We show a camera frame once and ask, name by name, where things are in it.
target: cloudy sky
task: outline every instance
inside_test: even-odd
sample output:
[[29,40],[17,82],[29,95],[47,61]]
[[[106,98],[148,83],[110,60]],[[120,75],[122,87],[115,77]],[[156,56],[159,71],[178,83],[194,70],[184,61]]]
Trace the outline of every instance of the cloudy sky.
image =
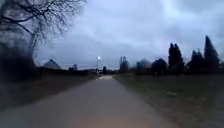
[[37,60],[54,59],[64,68],[101,64],[118,66],[120,56],[167,59],[169,43],[177,43],[184,58],[193,49],[203,52],[208,35],[224,56],[224,1],[222,0],[87,0],[82,14],[62,37],[39,48]]

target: building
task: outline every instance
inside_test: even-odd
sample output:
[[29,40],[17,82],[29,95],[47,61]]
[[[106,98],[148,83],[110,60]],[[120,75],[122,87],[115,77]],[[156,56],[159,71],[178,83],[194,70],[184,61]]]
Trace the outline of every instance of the building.
[[61,69],[61,67],[52,59],[50,59],[47,63],[45,63],[43,67],[49,69]]

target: street lamp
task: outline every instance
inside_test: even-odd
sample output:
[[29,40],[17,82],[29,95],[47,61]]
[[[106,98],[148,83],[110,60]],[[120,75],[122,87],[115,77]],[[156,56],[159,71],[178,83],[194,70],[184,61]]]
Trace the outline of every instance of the street lamp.
[[101,59],[100,56],[97,56],[97,73],[99,73],[99,60]]

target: grass verge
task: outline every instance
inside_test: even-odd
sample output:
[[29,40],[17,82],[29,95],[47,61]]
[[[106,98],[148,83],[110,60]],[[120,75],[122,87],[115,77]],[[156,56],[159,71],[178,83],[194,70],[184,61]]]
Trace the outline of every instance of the grass verge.
[[4,86],[4,89],[2,88],[4,94],[1,93],[0,96],[0,110],[3,111],[6,108],[26,105],[41,100],[92,80],[95,77],[95,75],[44,75],[38,80]]
[[115,79],[182,128],[224,126],[224,76],[134,76]]

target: road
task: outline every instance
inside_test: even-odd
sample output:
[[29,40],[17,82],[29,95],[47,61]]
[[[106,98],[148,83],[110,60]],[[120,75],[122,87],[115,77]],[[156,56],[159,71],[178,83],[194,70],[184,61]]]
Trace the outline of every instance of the road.
[[178,128],[111,76],[0,113],[0,128]]

